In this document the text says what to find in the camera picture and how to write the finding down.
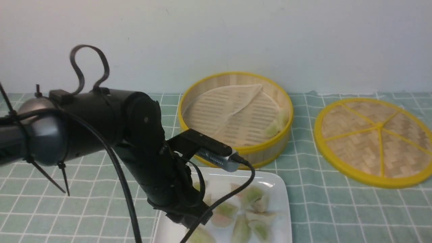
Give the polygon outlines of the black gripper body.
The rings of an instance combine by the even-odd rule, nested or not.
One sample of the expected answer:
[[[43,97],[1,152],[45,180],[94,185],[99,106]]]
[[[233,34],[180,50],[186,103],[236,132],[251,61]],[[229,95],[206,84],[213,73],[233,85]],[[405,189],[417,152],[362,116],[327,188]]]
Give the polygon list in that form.
[[[187,189],[180,194],[168,190],[148,193],[147,201],[154,209],[164,212],[172,222],[190,228],[196,220],[206,225],[213,216],[212,212],[205,214],[210,206],[200,196],[201,192],[196,189]]]

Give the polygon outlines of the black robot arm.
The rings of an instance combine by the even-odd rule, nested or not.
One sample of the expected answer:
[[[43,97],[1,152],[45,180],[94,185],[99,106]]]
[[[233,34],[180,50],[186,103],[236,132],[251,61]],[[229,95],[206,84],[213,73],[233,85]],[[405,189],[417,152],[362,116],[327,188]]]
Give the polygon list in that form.
[[[50,92],[23,103],[1,118],[1,166],[24,160],[65,167],[65,162],[105,149],[113,159],[132,218],[136,217],[122,161],[154,209],[185,228],[205,225],[212,211],[204,193],[193,188],[186,163],[208,151],[222,155],[225,145],[188,129],[165,138],[161,108],[142,92],[110,90],[64,95]]]

